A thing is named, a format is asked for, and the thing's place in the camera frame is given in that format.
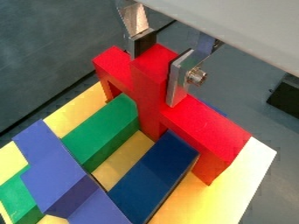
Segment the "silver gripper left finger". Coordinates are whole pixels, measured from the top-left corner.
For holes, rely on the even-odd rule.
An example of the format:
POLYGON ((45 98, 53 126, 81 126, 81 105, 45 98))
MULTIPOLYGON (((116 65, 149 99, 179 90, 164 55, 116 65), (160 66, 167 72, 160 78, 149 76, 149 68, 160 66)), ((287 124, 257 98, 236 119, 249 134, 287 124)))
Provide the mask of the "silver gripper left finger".
POLYGON ((149 27, 145 8, 135 0, 116 0, 116 11, 125 29, 125 50, 131 59, 156 43, 156 30, 149 27))

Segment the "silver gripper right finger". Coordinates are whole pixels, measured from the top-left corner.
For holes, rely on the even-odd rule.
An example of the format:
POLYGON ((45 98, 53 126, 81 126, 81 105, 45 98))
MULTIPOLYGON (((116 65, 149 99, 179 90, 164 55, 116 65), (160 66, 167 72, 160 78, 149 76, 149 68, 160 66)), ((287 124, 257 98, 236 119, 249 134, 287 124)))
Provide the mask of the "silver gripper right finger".
POLYGON ((171 108, 185 98, 189 85, 199 87, 205 81, 207 73, 201 70, 201 64, 221 45, 220 40, 201 33, 196 46, 169 62, 165 103, 171 108))

